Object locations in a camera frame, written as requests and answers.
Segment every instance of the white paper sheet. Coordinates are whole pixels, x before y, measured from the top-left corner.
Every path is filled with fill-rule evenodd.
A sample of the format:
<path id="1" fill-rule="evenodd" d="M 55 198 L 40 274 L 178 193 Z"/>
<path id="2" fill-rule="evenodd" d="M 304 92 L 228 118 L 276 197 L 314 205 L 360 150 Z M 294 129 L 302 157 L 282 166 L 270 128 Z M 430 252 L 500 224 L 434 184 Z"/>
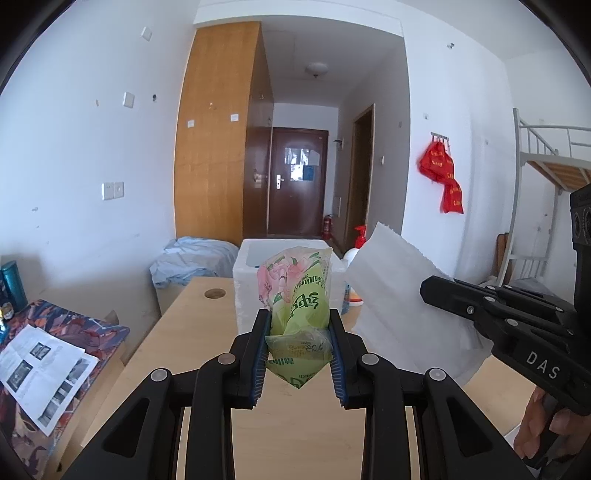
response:
<path id="1" fill-rule="evenodd" d="M 84 349 L 27 325 L 0 353 L 0 382 L 49 435 L 97 363 Z"/>
<path id="2" fill-rule="evenodd" d="M 421 283 L 445 277 L 414 246 L 378 223 L 345 278 L 363 298 L 353 331 L 398 368 L 417 373 L 439 367 L 465 385 L 491 354 L 492 342 L 470 320 L 423 302 Z"/>
<path id="3" fill-rule="evenodd" d="M 316 150 L 310 150 L 308 165 L 310 167 L 318 167 L 320 165 L 320 154 Z"/>

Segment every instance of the styrofoam box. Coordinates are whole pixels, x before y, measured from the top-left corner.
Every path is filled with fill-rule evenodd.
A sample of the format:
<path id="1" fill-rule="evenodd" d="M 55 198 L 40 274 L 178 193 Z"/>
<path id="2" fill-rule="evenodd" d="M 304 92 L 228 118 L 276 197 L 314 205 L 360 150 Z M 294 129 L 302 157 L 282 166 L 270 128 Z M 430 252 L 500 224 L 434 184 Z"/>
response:
<path id="1" fill-rule="evenodd" d="M 256 272 L 259 265 L 275 254 L 293 247 L 328 248 L 324 240 L 247 238 L 242 242 L 236 263 L 234 263 L 234 292 L 236 295 L 236 321 L 238 333 L 252 330 L 256 314 L 264 305 L 259 300 Z M 329 306 L 338 309 L 343 307 L 345 297 L 345 264 L 332 253 L 330 257 Z"/>

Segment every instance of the doorway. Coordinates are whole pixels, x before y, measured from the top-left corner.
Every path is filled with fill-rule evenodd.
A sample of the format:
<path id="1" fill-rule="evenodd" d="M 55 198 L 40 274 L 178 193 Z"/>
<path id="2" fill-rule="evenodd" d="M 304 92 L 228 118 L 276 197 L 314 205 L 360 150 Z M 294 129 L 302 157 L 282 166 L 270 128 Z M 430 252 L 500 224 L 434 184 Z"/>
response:
<path id="1" fill-rule="evenodd" d="M 268 232 L 318 237 L 322 232 L 329 133 L 274 128 L 272 137 Z"/>
<path id="2" fill-rule="evenodd" d="M 355 246 L 355 227 L 367 224 L 369 192 L 374 164 L 374 106 L 371 105 L 353 121 L 349 195 L 345 220 L 344 250 Z"/>

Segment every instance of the fire extinguisher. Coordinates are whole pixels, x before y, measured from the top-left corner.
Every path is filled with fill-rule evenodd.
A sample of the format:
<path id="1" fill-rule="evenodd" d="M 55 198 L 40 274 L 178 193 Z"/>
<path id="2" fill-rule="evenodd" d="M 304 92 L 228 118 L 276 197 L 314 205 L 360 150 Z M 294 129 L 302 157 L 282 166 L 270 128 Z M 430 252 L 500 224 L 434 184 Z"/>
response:
<path id="1" fill-rule="evenodd" d="M 332 238 L 332 233 L 330 233 L 331 229 L 332 215 L 327 215 L 324 217 L 324 227 L 322 228 L 322 240 L 330 240 Z"/>

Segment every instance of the wooden bed slats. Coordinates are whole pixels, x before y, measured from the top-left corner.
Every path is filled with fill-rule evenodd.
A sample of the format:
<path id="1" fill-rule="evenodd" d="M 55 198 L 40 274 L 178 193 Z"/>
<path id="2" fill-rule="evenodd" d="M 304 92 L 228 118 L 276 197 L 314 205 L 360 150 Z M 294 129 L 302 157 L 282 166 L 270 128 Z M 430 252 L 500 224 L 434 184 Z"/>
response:
<path id="1" fill-rule="evenodd" d="M 550 175 L 544 171 L 542 167 L 540 167 L 538 162 L 529 161 L 528 164 L 539 171 L 548 181 L 552 182 L 557 187 L 561 187 Z M 591 170 L 584 170 L 584 172 L 587 174 L 587 178 L 585 178 L 583 172 L 581 172 L 581 169 L 578 167 L 551 162 L 544 162 L 544 165 L 560 179 L 560 181 L 568 188 L 569 192 L 579 190 L 589 183 L 587 179 L 591 179 Z"/>

